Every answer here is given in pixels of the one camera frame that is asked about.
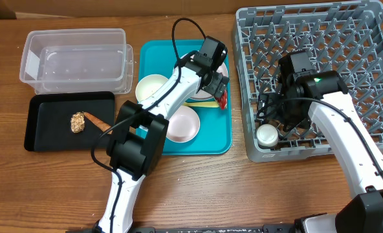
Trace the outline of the red ketchup packet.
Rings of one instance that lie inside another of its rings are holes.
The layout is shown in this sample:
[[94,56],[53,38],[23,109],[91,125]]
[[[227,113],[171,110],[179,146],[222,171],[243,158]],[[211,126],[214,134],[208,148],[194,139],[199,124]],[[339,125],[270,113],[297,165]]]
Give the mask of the red ketchup packet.
[[221,109],[226,109],[227,108],[227,103],[228,103],[228,92],[227,92],[227,90],[225,90],[223,92],[221,97],[215,98],[215,99],[216,99],[216,101],[217,101],[217,103],[218,103],[218,105],[219,105],[219,107]]

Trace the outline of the white cup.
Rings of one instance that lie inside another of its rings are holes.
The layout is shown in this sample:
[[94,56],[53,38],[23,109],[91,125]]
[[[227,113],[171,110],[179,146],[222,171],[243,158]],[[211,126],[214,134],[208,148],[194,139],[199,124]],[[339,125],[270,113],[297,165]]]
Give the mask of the white cup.
[[278,131],[271,124],[263,124],[256,129],[256,139],[260,148],[273,148],[278,144]]

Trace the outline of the small pink bowl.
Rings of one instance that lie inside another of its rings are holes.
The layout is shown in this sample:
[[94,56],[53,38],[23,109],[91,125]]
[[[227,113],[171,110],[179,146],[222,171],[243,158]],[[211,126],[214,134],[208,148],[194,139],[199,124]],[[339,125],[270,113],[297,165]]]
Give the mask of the small pink bowl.
[[190,107],[181,105],[169,119],[166,138],[178,143],[189,142],[200,130],[200,118]]

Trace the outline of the white green bowl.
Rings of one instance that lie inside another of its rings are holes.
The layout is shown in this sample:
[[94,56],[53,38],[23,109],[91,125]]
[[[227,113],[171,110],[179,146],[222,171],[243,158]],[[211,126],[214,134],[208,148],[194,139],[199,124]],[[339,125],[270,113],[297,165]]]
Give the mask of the white green bowl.
[[143,77],[143,79],[138,81],[135,89],[137,101],[141,102],[147,99],[159,90],[167,81],[168,79],[161,74],[150,74]]

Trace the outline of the brown food chunk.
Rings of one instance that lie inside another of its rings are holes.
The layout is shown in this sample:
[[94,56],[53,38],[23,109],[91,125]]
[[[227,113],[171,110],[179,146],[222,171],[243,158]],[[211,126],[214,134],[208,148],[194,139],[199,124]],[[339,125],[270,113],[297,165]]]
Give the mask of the brown food chunk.
[[71,131],[80,133],[85,128],[85,115],[83,112],[77,112],[71,116]]

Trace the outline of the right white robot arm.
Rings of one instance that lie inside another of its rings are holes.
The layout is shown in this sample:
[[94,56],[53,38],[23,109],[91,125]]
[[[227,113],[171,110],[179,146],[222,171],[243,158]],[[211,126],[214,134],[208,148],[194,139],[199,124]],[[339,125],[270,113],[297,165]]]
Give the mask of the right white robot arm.
[[295,220],[292,232],[383,232],[383,154],[356,112],[335,71],[281,76],[281,92],[257,111],[260,119],[314,123],[347,179],[352,200],[337,214]]

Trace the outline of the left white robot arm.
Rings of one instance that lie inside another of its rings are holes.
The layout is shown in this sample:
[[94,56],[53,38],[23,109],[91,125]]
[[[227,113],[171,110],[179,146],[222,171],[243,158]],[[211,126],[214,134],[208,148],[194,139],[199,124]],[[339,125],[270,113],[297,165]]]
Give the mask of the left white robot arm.
[[109,165],[93,161],[112,174],[105,212],[92,232],[129,232],[133,209],[142,181],[162,156],[170,117],[200,90],[212,95],[221,109],[227,107],[230,79],[218,72],[228,49],[219,40],[205,36],[199,50],[177,56],[171,78],[149,98],[121,106],[109,136]]

